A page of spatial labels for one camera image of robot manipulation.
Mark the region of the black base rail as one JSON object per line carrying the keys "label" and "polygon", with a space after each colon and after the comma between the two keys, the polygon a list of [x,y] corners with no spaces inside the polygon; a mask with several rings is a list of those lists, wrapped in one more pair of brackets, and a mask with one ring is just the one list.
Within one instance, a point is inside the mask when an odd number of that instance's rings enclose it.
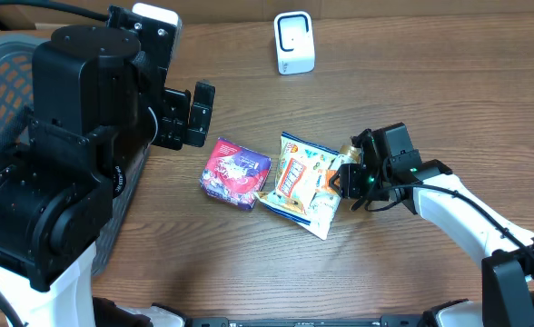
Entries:
{"label": "black base rail", "polygon": [[234,320],[224,317],[192,318],[189,327],[417,327],[418,314],[386,314],[360,319],[265,319]]}

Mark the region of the red purple pad pack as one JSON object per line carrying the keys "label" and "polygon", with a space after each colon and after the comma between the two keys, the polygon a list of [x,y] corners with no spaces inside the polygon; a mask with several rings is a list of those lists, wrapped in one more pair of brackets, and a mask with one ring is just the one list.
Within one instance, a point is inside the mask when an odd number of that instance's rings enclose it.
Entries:
{"label": "red purple pad pack", "polygon": [[207,195],[250,211],[271,165],[270,157],[219,138],[204,166],[200,186]]}

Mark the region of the grey plastic basket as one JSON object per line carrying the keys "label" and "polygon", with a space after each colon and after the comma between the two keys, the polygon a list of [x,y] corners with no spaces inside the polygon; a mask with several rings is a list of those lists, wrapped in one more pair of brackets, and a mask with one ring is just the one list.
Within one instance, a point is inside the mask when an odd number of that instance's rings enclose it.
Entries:
{"label": "grey plastic basket", "polygon": [[[0,36],[0,144],[28,142],[28,132],[12,132],[9,138],[1,134],[24,107],[33,105],[32,55],[44,38],[31,35]],[[96,256],[92,275],[102,274],[109,263],[119,232],[134,198],[139,179],[150,154],[150,146],[133,139],[116,139],[115,160],[125,173],[126,186],[113,199],[113,217],[102,228],[96,240]]]}

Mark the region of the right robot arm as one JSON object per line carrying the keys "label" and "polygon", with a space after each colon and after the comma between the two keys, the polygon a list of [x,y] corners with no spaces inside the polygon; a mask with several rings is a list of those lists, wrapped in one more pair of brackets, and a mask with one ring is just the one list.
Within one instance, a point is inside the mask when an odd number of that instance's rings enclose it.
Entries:
{"label": "right robot arm", "polygon": [[438,226],[481,271],[480,302],[461,299],[423,312],[416,326],[534,326],[534,232],[505,219],[472,194],[439,160],[423,161],[407,127],[366,129],[351,138],[357,163],[345,163],[329,186],[353,210],[402,204]]}

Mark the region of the white tube gold cap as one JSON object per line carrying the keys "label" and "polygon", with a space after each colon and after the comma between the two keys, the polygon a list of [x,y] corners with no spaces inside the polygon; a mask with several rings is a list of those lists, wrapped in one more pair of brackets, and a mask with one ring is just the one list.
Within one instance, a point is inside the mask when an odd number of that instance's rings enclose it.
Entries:
{"label": "white tube gold cap", "polygon": [[329,186],[329,180],[338,172],[342,164],[359,164],[360,162],[361,150],[351,145],[344,145],[331,161],[328,169],[317,170],[315,195],[306,211],[310,221],[306,229],[318,238],[327,239],[331,222],[341,201],[338,193]]}

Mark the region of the orange Kleenex tissue pack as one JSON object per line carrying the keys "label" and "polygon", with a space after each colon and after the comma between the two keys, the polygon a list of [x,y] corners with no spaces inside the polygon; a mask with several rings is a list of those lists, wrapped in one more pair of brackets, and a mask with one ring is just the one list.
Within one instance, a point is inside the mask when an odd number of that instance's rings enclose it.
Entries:
{"label": "orange Kleenex tissue pack", "polygon": [[329,169],[325,171],[324,189],[329,193],[335,193],[341,196],[341,184],[339,182],[340,174],[337,170]]}

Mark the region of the white barcode scanner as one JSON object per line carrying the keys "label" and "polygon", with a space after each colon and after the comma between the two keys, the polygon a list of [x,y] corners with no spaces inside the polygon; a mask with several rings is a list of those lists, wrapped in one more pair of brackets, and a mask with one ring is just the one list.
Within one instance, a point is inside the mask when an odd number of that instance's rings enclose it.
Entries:
{"label": "white barcode scanner", "polygon": [[277,67],[281,75],[309,73],[315,67],[312,18],[305,11],[278,14],[273,20]]}

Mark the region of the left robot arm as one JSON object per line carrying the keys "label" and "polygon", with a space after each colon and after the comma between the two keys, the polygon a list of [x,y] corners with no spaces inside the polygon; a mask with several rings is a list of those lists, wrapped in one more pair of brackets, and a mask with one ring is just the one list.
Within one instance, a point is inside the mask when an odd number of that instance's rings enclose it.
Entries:
{"label": "left robot arm", "polygon": [[166,86],[180,40],[174,11],[137,3],[55,30],[32,55],[33,102],[0,144],[0,310],[11,326],[184,326],[161,305],[92,294],[97,239],[127,185],[128,154],[204,145],[214,87]]}

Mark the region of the yellow snack bag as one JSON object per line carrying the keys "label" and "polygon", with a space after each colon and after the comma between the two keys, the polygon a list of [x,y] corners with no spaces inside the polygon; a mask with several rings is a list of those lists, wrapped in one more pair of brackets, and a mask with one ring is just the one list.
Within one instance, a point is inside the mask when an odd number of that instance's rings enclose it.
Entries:
{"label": "yellow snack bag", "polygon": [[311,225],[313,219],[308,209],[316,195],[318,180],[338,154],[331,148],[282,132],[274,189],[256,192],[255,198],[289,220]]}

